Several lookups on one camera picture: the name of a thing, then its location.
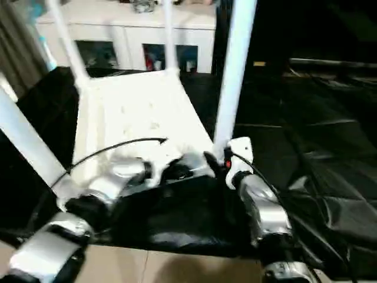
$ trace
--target white cabinet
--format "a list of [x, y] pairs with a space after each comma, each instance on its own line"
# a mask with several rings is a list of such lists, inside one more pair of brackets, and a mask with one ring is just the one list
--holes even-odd
[[[131, 61], [134, 70], [146, 70], [145, 57], [148, 45], [161, 45], [165, 42], [163, 28], [125, 28]], [[210, 73], [213, 55], [213, 31], [200, 29], [175, 29], [174, 43], [182, 47], [195, 47], [197, 72]], [[179, 49], [178, 63], [181, 61]]]
[[[70, 36], [76, 41], [88, 67], [150, 70], [147, 68], [148, 60], [163, 57], [164, 17], [160, 6], [152, 13], [136, 14], [130, 4], [108, 0], [71, 0], [61, 7], [61, 11]], [[216, 27], [215, 7], [175, 6], [173, 27], [180, 67], [192, 66], [199, 73], [210, 73]], [[49, 13], [38, 18], [37, 29], [45, 37], [57, 65], [68, 66], [68, 58]]]

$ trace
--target black fabric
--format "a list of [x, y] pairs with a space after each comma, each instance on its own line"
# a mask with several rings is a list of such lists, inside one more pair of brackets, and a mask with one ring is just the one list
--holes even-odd
[[65, 208], [67, 212], [85, 220], [94, 231], [103, 230], [108, 226], [110, 211], [107, 205], [95, 196], [70, 199]]
[[[100, 74], [92, 70], [93, 76]], [[212, 136], [220, 80], [186, 74], [181, 81]], [[261, 77], [246, 80], [242, 89], [234, 137], [251, 138], [254, 164], [279, 189], [307, 261], [333, 279], [349, 278], [350, 272], [359, 279], [377, 278], [375, 92], [310, 78]], [[56, 69], [25, 98], [21, 110], [68, 166], [78, 102], [71, 74]], [[16, 244], [48, 188], [4, 136], [1, 148], [1, 180], [13, 188], [5, 189], [0, 200], [0, 238]], [[40, 223], [56, 210], [54, 198], [47, 199]], [[97, 235], [98, 243], [257, 256], [249, 245], [243, 205], [211, 178], [139, 193], [119, 208], [112, 229]]]

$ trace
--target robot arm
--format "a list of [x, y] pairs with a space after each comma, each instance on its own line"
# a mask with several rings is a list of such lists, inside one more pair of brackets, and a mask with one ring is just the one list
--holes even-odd
[[141, 159], [112, 164], [14, 253], [1, 283], [74, 282], [90, 239], [107, 225], [123, 190], [150, 177], [151, 166]]
[[318, 282], [302, 262], [302, 249], [295, 241], [292, 227], [279, 198], [262, 177], [249, 166], [253, 156], [249, 138], [234, 139], [225, 151], [228, 171], [226, 183], [236, 189], [249, 216], [251, 244], [258, 250], [264, 267], [263, 282]]

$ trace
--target white stand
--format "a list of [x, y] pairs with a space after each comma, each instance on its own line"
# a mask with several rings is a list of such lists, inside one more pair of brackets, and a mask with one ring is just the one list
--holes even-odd
[[[177, 152], [202, 154], [212, 149], [213, 144], [178, 77], [170, 1], [164, 1], [167, 69], [105, 78], [88, 77], [58, 2], [47, 2], [80, 93], [74, 161], [103, 147], [142, 137], [168, 137], [175, 147], [169, 153], [171, 160], [177, 157]], [[155, 158], [157, 146], [157, 142], [146, 142], [120, 148], [115, 153], [148, 160]], [[72, 173], [74, 180], [79, 184], [89, 181], [99, 174], [111, 155], [107, 153], [85, 162]]]
[[256, 5], [257, 0], [234, 0], [233, 3], [214, 134], [214, 152], [219, 160], [224, 159], [224, 148], [233, 136]]

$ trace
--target tile floor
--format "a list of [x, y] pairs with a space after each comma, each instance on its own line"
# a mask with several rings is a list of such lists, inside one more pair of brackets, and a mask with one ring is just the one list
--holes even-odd
[[[0, 277], [14, 249], [0, 242]], [[259, 283], [257, 261], [90, 246], [76, 283]]]

